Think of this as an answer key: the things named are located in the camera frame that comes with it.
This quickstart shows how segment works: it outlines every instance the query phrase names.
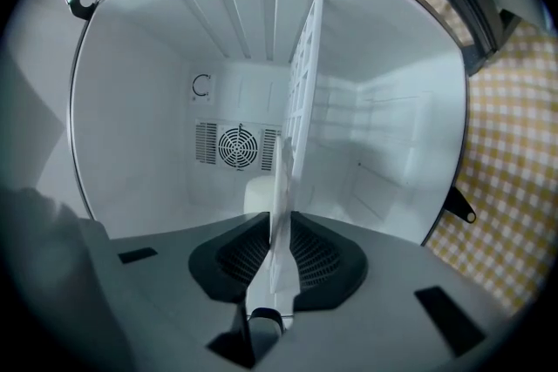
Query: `gingham tablecloth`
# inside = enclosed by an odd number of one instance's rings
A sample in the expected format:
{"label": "gingham tablecloth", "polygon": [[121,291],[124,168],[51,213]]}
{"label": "gingham tablecloth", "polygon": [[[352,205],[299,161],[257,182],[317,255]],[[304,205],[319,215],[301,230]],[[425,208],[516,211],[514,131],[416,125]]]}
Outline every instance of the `gingham tablecloth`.
{"label": "gingham tablecloth", "polygon": [[[471,35],[446,0],[426,0],[459,40]],[[427,246],[510,313],[536,296],[558,229],[558,41],[521,22],[469,78],[469,126],[456,186],[477,213],[444,213]]]}

